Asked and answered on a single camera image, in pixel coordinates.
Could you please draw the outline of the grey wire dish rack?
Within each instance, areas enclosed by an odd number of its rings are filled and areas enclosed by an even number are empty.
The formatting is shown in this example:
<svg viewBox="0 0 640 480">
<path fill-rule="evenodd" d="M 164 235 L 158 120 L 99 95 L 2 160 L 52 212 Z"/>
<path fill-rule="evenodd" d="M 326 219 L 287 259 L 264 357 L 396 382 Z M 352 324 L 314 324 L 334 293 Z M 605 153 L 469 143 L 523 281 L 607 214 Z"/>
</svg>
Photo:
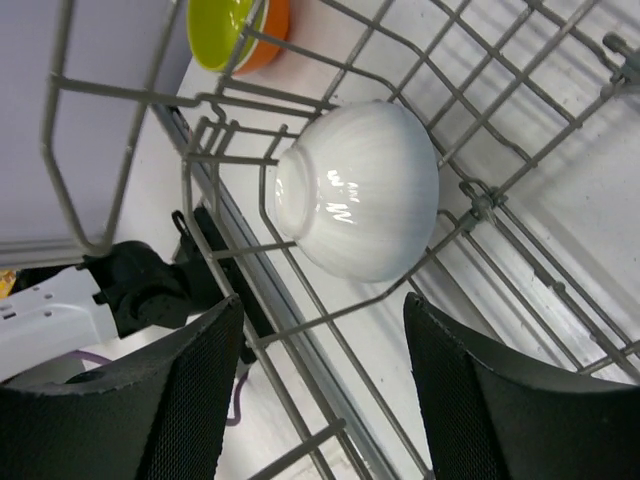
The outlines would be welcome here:
<svg viewBox="0 0 640 480">
<path fill-rule="evenodd" d="M 573 373 L 639 380 L 639 5 L 635 1 L 295 1 L 267 68 L 237 77 L 271 40 L 254 1 L 221 72 L 191 63 L 156 81 L 182 1 L 161 3 L 141 82 L 71 69 L 81 5 L 57 3 L 43 136 L 73 94 L 133 107 L 117 147 L 104 230 L 91 237 L 53 173 L 82 252 L 115 242 L 135 193 L 185 228 L 225 293 L 229 261 L 272 336 L 247 326 L 239 426 L 222 472 L 287 479 L 431 479 L 405 340 L 406 295 Z M 276 160 L 320 115 L 406 107 L 436 150 L 440 200 L 418 264 L 362 284 L 324 272 L 276 223 Z"/>
</svg>

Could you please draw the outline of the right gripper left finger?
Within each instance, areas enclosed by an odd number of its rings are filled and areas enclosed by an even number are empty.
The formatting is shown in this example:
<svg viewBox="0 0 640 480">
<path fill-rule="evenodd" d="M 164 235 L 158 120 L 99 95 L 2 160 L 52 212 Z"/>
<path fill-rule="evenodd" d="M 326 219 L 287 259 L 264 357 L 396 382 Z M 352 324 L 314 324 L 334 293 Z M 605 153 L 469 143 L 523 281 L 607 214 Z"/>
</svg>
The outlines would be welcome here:
<svg viewBox="0 0 640 480">
<path fill-rule="evenodd" d="M 232 295 L 64 384 L 2 387 L 2 478 L 213 478 L 242 330 Z"/>
</svg>

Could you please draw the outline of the yellow-green bowl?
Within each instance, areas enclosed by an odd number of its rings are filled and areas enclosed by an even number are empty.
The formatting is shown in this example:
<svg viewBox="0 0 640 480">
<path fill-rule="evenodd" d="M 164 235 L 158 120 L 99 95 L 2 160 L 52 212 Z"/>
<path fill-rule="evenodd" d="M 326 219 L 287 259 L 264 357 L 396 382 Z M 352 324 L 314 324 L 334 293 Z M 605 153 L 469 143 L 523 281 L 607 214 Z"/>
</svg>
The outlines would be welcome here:
<svg viewBox="0 0 640 480">
<path fill-rule="evenodd" d="M 228 67 L 253 7 L 253 1 L 191 0 L 188 2 L 187 36 L 191 53 L 201 67 L 217 73 L 223 72 Z M 243 44 L 234 68 L 241 58 L 248 38 Z"/>
</svg>

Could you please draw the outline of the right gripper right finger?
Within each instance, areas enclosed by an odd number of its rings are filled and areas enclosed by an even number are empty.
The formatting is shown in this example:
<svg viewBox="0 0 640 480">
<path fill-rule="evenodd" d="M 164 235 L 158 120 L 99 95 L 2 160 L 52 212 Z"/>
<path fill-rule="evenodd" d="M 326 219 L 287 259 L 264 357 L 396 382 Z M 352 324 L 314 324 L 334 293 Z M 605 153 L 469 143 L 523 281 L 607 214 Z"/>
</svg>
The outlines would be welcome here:
<svg viewBox="0 0 640 480">
<path fill-rule="evenodd" d="M 524 355 L 415 293 L 403 318 L 436 478 L 638 478 L 638 387 Z"/>
</svg>

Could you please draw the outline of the white bowl front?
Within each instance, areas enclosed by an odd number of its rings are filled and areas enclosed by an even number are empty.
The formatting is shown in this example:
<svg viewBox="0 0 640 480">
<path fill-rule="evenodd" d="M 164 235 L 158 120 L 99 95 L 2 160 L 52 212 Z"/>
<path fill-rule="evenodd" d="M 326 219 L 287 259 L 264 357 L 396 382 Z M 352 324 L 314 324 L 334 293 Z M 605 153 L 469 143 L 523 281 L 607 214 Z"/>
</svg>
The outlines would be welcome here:
<svg viewBox="0 0 640 480">
<path fill-rule="evenodd" d="M 275 225 L 315 265 L 351 281 L 391 281 L 416 265 L 435 229 L 435 149 L 404 106 L 342 106 L 282 152 L 273 196 Z"/>
</svg>

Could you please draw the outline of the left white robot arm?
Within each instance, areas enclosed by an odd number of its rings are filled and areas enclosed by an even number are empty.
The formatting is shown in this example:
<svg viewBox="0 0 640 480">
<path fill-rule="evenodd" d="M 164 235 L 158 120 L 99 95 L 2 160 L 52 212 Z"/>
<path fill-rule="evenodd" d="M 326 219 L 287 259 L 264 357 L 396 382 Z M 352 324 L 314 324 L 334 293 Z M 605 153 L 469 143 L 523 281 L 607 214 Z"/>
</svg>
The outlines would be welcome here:
<svg viewBox="0 0 640 480">
<path fill-rule="evenodd" d="M 196 313 L 187 276 L 140 241 L 117 244 L 1 300 L 1 379 Z"/>
</svg>

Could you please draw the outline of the orange bowl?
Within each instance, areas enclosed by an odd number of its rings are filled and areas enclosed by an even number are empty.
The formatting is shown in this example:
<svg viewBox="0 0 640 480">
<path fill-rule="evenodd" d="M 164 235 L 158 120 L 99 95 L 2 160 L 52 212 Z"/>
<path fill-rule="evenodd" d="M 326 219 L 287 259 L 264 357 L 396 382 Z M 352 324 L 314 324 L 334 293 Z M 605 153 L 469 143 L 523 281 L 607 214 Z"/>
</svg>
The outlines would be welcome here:
<svg viewBox="0 0 640 480">
<path fill-rule="evenodd" d="M 289 26 L 290 1 L 265 1 L 259 14 L 257 30 L 278 40 L 285 40 Z M 243 75 L 261 69 L 274 60 L 279 51 L 278 45 L 250 36 L 233 73 Z"/>
</svg>

